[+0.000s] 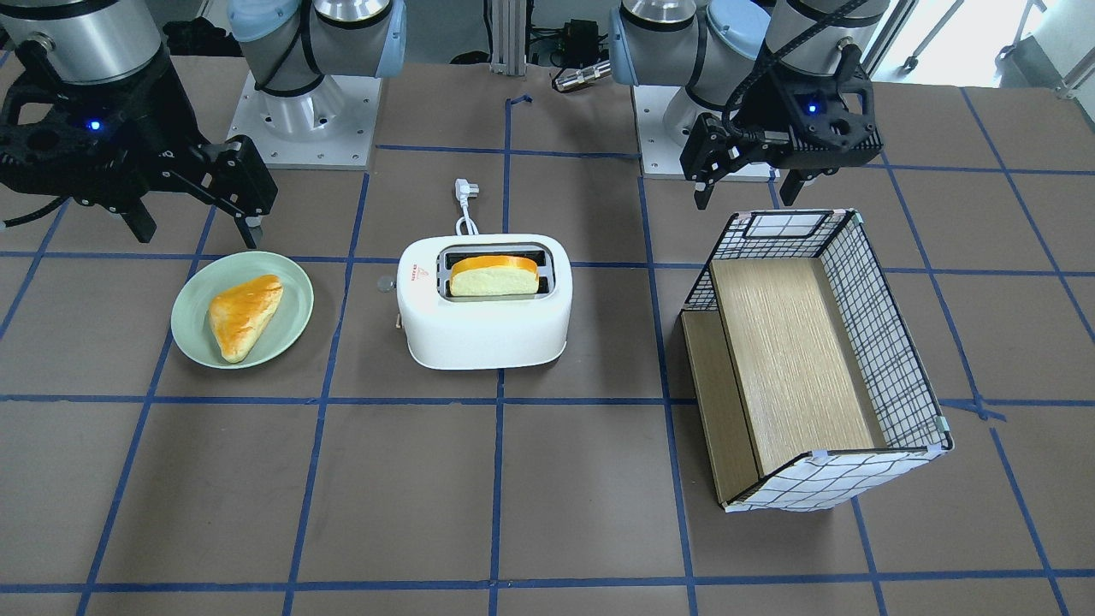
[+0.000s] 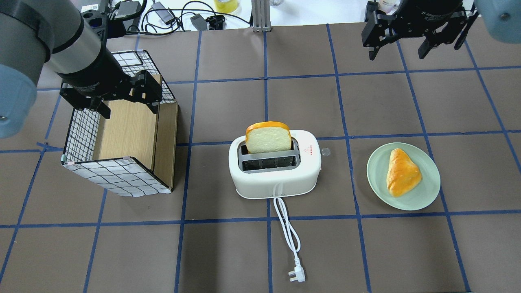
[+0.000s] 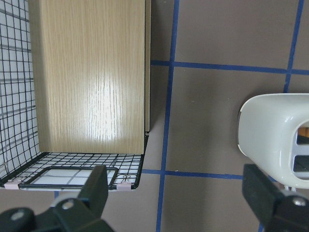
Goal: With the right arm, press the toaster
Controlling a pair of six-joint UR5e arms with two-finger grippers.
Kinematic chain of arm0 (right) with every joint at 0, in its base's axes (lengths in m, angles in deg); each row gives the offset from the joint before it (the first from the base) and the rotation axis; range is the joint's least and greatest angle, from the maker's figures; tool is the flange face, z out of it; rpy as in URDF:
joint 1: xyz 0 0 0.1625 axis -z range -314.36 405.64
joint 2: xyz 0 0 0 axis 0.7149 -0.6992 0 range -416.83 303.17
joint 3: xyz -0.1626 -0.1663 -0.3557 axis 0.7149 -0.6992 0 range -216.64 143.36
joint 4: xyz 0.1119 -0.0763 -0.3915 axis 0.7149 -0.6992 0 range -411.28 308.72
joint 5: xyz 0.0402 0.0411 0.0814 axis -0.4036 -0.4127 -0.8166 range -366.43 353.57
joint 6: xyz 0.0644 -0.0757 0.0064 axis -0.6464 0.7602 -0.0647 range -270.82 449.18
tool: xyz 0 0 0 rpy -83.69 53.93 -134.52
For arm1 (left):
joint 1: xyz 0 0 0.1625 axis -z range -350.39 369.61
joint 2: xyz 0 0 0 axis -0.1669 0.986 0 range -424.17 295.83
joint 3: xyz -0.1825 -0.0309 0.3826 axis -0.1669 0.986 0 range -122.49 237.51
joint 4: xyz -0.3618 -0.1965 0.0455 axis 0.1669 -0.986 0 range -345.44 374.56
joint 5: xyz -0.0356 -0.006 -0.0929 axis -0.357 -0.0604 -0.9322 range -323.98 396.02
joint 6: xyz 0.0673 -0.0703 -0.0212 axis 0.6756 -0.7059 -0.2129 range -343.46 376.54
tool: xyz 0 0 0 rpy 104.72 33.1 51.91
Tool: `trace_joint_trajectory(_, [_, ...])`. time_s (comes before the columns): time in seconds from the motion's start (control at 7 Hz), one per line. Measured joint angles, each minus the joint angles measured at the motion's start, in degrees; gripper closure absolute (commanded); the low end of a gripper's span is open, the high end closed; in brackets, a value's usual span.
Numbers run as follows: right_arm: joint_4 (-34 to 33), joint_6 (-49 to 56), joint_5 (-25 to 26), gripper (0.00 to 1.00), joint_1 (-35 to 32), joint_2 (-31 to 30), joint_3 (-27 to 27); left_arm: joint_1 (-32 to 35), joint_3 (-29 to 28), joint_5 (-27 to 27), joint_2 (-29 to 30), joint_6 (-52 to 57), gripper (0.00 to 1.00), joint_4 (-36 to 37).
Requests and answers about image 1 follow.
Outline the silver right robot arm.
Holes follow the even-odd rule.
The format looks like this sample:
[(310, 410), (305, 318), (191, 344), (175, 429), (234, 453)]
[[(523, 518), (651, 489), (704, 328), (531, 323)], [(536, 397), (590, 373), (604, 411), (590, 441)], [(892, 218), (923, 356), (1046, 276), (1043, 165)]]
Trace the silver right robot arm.
[(27, 225), (67, 199), (122, 218), (147, 243), (149, 191), (186, 193), (230, 216), (255, 248), (278, 188), (277, 152), (347, 137), (366, 155), (370, 125), (349, 82), (400, 73), (403, 1), (231, 1), (232, 38), (249, 63), (250, 121), (212, 143), (197, 125), (145, 1), (4, 1), (3, 30), (22, 74), (3, 98), (3, 185), (50, 202), (3, 221)]

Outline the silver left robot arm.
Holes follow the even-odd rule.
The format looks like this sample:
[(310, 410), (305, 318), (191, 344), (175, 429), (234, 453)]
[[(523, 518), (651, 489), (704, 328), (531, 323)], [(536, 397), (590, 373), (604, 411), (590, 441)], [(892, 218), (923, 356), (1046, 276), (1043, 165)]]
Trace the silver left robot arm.
[(819, 175), (884, 148), (861, 63), (885, 1), (623, 1), (609, 60), (627, 86), (679, 86), (698, 106), (679, 164), (700, 210), (724, 176), (754, 163), (786, 172), (794, 204)]

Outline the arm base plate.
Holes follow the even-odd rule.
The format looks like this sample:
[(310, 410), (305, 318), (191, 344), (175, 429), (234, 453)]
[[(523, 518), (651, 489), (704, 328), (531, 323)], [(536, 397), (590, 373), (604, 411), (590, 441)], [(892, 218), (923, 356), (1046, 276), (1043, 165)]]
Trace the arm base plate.
[(635, 128), (646, 178), (682, 181), (679, 158), (698, 116), (707, 112), (683, 86), (633, 86)]
[(267, 168), (368, 168), (384, 81), (328, 75), (316, 90), (279, 98), (246, 75), (227, 136), (246, 135)]

